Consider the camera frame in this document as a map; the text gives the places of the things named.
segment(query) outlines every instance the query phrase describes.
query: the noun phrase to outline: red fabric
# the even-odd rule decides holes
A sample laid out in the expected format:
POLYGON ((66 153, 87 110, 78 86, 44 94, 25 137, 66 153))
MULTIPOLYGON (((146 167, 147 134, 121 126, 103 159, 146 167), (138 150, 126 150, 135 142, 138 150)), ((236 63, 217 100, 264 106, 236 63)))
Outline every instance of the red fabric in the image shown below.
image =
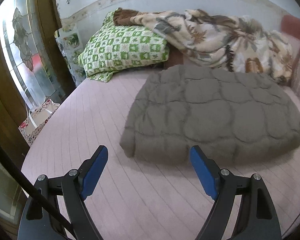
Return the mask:
POLYGON ((283 16, 281 31, 300 40, 300 19, 292 15, 283 16))

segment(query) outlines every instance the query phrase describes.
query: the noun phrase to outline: bed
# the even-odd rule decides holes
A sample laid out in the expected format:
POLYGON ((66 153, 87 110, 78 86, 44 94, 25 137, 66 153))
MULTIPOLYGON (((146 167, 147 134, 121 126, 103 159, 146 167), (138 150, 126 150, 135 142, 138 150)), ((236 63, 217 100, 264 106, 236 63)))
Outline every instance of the bed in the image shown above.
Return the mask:
MULTIPOLYGON (((188 163, 165 166, 129 159, 119 145, 136 94, 148 75, 157 71, 124 70, 108 83, 85 79, 51 117, 22 167, 32 183, 40 174, 63 176, 105 145, 108 163, 85 201, 105 240, 195 239, 213 205, 188 163)), ((300 110, 300 101, 290 89, 287 93, 300 110)), ((228 168, 235 175, 261 174, 281 229, 287 229, 300 211, 300 148, 271 162, 228 168)), ((66 215, 62 197, 59 202, 66 215)), ((239 204, 237 196, 224 239, 231 236, 239 204)))

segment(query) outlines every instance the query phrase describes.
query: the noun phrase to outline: fleece blanket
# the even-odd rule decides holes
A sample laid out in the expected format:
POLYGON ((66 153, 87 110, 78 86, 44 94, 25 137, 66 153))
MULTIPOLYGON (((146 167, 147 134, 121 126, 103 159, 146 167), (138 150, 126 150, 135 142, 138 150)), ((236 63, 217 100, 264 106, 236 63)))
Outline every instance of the fleece blanket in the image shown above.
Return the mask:
POLYGON ((182 163, 194 145, 220 165, 265 161, 300 145, 300 113, 264 73, 176 65, 148 77, 120 145, 155 163, 182 163))
POLYGON ((230 72, 266 73, 285 83, 292 73, 292 48, 278 31, 265 31, 248 17, 209 16, 203 10, 146 13, 119 8, 115 25, 143 25, 202 66, 230 72))

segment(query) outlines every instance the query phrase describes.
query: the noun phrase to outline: gray quilt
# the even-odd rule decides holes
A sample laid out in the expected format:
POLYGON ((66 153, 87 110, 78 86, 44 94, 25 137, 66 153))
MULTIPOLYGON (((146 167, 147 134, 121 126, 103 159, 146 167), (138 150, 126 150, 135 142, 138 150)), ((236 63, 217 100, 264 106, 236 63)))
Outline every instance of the gray quilt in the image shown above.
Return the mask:
POLYGON ((264 161, 300 145, 300 113, 265 74, 176 65, 148 77, 120 145, 156 163, 182 163, 193 145, 219 163, 264 161))

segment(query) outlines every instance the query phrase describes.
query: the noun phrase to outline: black rod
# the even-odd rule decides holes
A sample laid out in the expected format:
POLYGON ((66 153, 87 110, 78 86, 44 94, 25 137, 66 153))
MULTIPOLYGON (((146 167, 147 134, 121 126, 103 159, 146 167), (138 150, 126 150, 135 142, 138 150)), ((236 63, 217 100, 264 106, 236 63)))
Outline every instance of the black rod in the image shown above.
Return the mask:
POLYGON ((15 166, 9 156, 0 146, 0 163, 9 172, 9 174, 19 183, 19 185, 36 200, 52 217, 54 217, 65 229, 67 229, 73 236, 75 236, 72 224, 58 212, 44 196, 42 196, 37 189, 31 184, 25 175, 15 166))

